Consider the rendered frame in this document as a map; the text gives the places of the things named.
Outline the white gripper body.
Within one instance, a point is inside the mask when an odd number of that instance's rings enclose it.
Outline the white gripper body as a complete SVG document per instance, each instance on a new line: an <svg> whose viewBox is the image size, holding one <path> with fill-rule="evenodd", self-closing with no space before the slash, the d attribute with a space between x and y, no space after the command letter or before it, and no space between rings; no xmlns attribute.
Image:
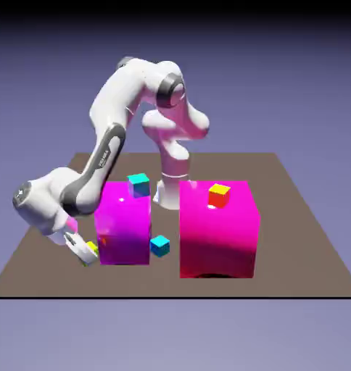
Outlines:
<svg viewBox="0 0 351 371"><path fill-rule="evenodd" d="M83 240L78 233L64 233L69 249L86 265L98 260L98 254Z"/></svg>

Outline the small yellow cube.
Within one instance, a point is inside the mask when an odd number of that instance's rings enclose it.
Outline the small yellow cube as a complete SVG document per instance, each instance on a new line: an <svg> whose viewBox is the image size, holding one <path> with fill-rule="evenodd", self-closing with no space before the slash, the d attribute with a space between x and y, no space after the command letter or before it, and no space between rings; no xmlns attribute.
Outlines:
<svg viewBox="0 0 351 371"><path fill-rule="evenodd" d="M89 266L99 260L99 249L92 241L85 243L81 260L85 266Z"/></svg>

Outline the small cyan cube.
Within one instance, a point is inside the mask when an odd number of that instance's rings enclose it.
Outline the small cyan cube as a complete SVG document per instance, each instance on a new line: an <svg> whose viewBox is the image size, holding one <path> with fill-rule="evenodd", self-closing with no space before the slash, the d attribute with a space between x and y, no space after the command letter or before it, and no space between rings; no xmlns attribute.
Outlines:
<svg viewBox="0 0 351 371"><path fill-rule="evenodd" d="M170 240L158 235L150 240L150 250L157 257L163 257L170 252Z"/></svg>

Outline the small teal cube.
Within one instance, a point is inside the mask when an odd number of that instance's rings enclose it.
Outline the small teal cube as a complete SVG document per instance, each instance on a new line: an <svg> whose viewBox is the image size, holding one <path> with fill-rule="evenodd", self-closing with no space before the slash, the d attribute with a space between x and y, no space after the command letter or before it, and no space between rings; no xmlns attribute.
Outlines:
<svg viewBox="0 0 351 371"><path fill-rule="evenodd" d="M149 178L145 173L128 175L128 187L134 198L150 196Z"/></svg>

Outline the small red cube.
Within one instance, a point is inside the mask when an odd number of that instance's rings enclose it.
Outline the small red cube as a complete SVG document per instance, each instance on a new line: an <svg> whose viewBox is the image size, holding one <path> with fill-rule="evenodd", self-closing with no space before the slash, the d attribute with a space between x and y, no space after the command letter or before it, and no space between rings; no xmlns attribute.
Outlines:
<svg viewBox="0 0 351 371"><path fill-rule="evenodd" d="M215 208L224 208L230 198L231 188L218 183L213 184L208 191L208 204Z"/></svg>

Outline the large magenta box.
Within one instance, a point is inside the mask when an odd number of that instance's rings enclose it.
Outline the large magenta box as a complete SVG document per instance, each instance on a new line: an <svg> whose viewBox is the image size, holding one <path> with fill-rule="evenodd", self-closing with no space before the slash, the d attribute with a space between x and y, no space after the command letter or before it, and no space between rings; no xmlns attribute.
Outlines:
<svg viewBox="0 0 351 371"><path fill-rule="evenodd" d="M151 199L148 183L136 192L129 182L107 182L94 213L94 224L102 264L149 264Z"/></svg>

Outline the large pink box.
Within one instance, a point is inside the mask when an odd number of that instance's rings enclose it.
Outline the large pink box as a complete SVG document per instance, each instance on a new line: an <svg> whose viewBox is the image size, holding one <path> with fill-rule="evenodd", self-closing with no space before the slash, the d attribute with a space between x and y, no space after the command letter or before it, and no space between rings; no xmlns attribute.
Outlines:
<svg viewBox="0 0 351 371"><path fill-rule="evenodd" d="M209 188L229 186L224 208L208 204ZM180 184L180 277L252 278L260 213L245 180L193 180Z"/></svg>

